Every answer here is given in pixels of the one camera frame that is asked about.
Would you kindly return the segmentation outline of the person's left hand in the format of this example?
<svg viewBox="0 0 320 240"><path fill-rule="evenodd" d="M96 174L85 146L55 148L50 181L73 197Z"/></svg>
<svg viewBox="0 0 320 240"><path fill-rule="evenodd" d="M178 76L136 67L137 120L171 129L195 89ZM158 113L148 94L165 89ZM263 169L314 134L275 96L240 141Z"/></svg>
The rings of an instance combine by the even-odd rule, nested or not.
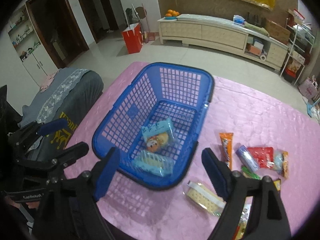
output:
<svg viewBox="0 0 320 240"><path fill-rule="evenodd" d="M38 209L40 202L22 202L22 203L17 203L13 201L9 196L5 196L4 200L7 204L12 205L16 208L20 208L22 205L27 206L29 209Z"/></svg>

